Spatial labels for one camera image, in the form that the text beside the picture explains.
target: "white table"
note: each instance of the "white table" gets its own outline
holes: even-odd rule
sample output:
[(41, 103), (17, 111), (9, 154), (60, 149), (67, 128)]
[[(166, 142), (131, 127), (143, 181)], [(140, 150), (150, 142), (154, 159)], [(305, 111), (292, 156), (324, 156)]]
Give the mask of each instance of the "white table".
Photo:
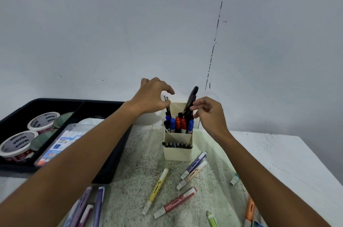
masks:
[[(249, 132), (231, 132), (236, 139), (270, 172), (312, 206), (329, 224), (340, 226), (340, 202), (343, 187), (314, 153), (295, 136)], [(167, 215), (155, 220), (153, 213), (174, 199), (175, 187), (187, 163), (165, 161), (161, 142), (163, 128), (138, 126), (132, 128), (122, 159), (112, 183), (106, 189), (104, 227), (114, 226), (206, 226), (205, 210), (212, 210), (220, 226), (242, 226), (247, 193), (238, 182), (230, 186), (234, 169), (220, 146), (204, 131), (195, 130), (194, 156), (208, 152), (209, 165), (187, 186), (198, 193)], [(141, 211), (151, 189), (164, 167), (170, 172), (148, 215)], [(22, 179), (0, 179), (0, 193), (9, 194)]]

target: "white wall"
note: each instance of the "white wall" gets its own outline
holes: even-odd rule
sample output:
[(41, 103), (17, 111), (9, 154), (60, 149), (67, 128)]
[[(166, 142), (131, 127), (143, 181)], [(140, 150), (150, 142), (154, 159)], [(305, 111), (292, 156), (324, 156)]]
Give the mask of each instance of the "white wall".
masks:
[(173, 100), (197, 85), (221, 101), (232, 130), (300, 136), (343, 182), (343, 1), (223, 0), (217, 30), (221, 2), (0, 0), (0, 118), (39, 97), (128, 100), (158, 76)]

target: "orange highlighter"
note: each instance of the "orange highlighter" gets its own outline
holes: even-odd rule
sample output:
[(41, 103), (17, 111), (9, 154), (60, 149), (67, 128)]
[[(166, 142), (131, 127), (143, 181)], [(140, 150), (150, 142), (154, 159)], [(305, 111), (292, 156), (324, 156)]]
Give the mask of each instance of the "orange highlighter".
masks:
[(247, 212), (245, 214), (244, 227), (250, 227), (251, 226), (251, 222), (254, 219), (254, 211), (255, 211), (255, 203), (251, 199), (251, 197), (249, 197), (248, 206), (247, 206)]

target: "green highlighter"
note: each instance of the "green highlighter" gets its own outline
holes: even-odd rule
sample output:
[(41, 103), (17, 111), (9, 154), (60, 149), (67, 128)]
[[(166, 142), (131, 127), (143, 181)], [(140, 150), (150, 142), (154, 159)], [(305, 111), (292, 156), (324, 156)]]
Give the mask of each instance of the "green highlighter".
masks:
[(217, 222), (215, 221), (215, 218), (211, 212), (206, 211), (206, 216), (211, 227), (218, 227)]

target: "dashed black line on wall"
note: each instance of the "dashed black line on wall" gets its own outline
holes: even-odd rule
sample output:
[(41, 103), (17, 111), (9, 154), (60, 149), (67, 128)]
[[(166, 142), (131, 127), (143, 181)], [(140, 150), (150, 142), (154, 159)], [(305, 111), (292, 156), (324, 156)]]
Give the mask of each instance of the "dashed black line on wall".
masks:
[(219, 18), (220, 18), (220, 12), (221, 12), (221, 10), (222, 10), (222, 5), (223, 5), (223, 0), (222, 0), (222, 2), (221, 2), (221, 4), (220, 4), (220, 10), (219, 10), (217, 28), (216, 28), (215, 36), (214, 36), (214, 43), (213, 43), (213, 47), (212, 47), (212, 54), (211, 54), (210, 66), (209, 66), (209, 68), (208, 68), (208, 74), (207, 74), (207, 80), (206, 80), (205, 90), (207, 89), (208, 76), (210, 75), (210, 69), (211, 69), (211, 62), (212, 62), (213, 50), (214, 50), (214, 45), (216, 44), (215, 39), (216, 39), (216, 37), (217, 37), (217, 31), (218, 31), (218, 25), (219, 25)]

